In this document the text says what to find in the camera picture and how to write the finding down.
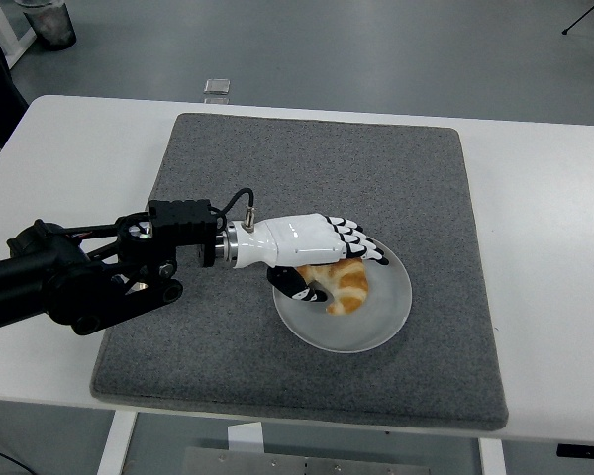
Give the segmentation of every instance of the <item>tripod leg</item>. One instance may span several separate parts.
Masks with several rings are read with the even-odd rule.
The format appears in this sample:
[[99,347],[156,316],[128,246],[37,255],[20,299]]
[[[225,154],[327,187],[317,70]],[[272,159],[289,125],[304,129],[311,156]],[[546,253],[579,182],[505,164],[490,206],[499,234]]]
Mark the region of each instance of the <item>tripod leg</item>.
[[570,28],[572,28],[574,25],[576,25],[578,22],[580,22],[581,20],[583,20],[583,18],[590,13],[592,10],[594,10],[594,6],[592,8],[590,8],[587,12],[585,12],[581,18],[579,18],[577,21],[575,21],[572,25],[570,25],[569,27],[567,27],[565,30],[562,31],[562,33],[564,35],[567,35],[567,32],[570,30]]

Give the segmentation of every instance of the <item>gray felt mat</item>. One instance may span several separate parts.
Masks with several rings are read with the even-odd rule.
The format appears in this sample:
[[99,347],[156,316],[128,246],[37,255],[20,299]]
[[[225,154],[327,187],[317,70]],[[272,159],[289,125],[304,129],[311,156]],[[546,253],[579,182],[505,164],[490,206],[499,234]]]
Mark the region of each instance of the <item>gray felt mat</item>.
[[[403,329],[359,354],[316,349],[273,305],[265,267],[199,268],[179,251],[173,305],[107,330],[102,400],[260,418],[496,429],[508,411],[457,132],[185,114],[154,186],[223,207],[255,191],[259,220],[319,212],[361,223],[403,261]],[[241,219],[244,199],[231,213]]]

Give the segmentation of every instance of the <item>white plate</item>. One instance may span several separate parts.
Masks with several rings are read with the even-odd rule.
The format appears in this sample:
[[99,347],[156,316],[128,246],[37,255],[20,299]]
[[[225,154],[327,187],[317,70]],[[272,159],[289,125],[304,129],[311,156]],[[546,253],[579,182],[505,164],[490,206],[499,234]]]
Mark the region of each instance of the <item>white plate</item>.
[[367,300],[349,315],[326,313],[332,302],[308,303],[286,297],[273,287],[273,299],[286,327],[313,346],[336,353],[359,353],[380,346],[405,324],[412,307],[412,283],[403,263],[375,241],[389,265],[365,261]]

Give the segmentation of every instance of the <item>croissant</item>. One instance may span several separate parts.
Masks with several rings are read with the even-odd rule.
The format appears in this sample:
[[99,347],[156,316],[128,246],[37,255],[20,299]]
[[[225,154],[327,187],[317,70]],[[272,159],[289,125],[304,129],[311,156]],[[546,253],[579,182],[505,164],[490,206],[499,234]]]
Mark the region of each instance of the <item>croissant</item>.
[[303,265],[297,272],[306,284],[319,282],[333,296],[326,308],[331,315],[346,315],[358,309],[369,292],[365,264],[360,258],[342,259],[329,265]]

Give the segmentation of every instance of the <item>robotic hand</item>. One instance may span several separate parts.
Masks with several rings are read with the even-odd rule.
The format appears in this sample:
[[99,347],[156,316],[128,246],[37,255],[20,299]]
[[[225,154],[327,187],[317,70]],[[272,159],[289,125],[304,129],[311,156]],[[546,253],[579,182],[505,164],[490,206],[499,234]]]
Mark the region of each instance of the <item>robotic hand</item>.
[[323,302],[327,296],[308,286],[295,267],[355,257],[389,263],[357,223],[320,214],[274,218],[254,227],[229,222],[223,236],[226,260],[236,268],[264,262],[269,266],[266,277],[277,290],[307,302]]

